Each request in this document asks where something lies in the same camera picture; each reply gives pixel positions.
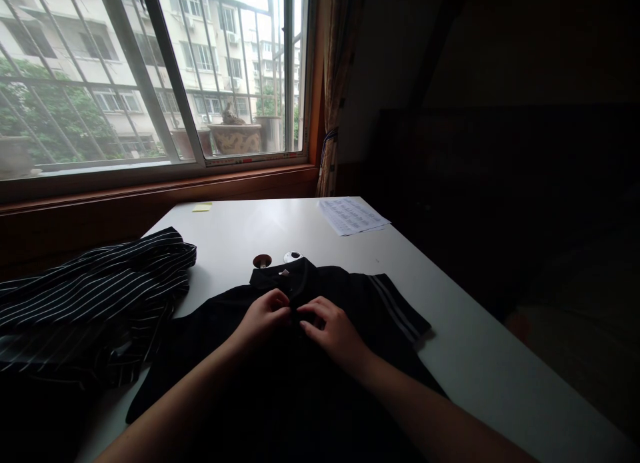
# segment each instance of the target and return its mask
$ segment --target flower pot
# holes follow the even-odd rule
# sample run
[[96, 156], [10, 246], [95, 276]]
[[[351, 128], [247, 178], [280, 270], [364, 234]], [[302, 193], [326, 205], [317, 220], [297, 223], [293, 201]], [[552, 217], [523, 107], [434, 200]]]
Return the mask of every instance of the flower pot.
[[222, 155], [260, 152], [261, 125], [209, 125], [211, 139]]
[[[171, 136], [176, 147], [180, 150], [181, 160], [193, 160], [193, 149], [189, 142], [189, 135], [186, 130], [172, 130]], [[200, 146], [205, 158], [213, 158], [213, 149], [211, 148], [211, 139], [209, 130], [198, 130], [198, 138], [200, 139]]]
[[0, 137], [0, 179], [33, 174], [33, 160], [27, 150], [30, 141], [29, 137]]

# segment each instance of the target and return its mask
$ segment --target yellow sticky note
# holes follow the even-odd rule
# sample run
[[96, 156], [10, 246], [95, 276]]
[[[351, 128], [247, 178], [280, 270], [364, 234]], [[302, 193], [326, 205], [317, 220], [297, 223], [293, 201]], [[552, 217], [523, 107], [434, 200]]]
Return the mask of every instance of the yellow sticky note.
[[194, 212], [194, 211], [209, 211], [209, 210], [211, 210], [211, 202], [198, 203], [195, 207], [193, 207], [192, 212]]

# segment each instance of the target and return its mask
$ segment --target white table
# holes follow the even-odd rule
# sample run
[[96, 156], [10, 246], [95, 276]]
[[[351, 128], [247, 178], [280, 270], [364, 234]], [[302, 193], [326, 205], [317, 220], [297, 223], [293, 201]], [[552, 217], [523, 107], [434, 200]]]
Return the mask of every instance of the white table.
[[[636, 446], [420, 253], [391, 225], [337, 236], [318, 199], [214, 202], [206, 213], [177, 205], [149, 233], [172, 226], [198, 247], [191, 290], [175, 316], [248, 284], [255, 256], [272, 265], [296, 250], [315, 266], [386, 273], [435, 331], [421, 360], [456, 404], [542, 462], [640, 461]], [[146, 377], [104, 397], [77, 461], [92, 461], [125, 429]]]

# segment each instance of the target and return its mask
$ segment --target paper sheet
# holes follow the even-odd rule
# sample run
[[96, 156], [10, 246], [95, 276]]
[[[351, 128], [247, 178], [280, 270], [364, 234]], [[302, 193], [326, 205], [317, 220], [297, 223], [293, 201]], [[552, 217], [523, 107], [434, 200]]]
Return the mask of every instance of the paper sheet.
[[378, 212], [350, 198], [318, 202], [322, 214], [338, 235], [377, 231], [390, 223]]

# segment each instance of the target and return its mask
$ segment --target person's left hand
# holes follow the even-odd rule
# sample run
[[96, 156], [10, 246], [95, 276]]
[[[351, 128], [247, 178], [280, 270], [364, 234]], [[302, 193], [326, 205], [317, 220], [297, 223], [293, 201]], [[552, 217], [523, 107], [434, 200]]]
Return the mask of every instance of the person's left hand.
[[245, 317], [231, 335], [241, 346], [251, 348], [263, 342], [276, 326], [290, 321], [289, 299], [278, 288], [251, 303]]

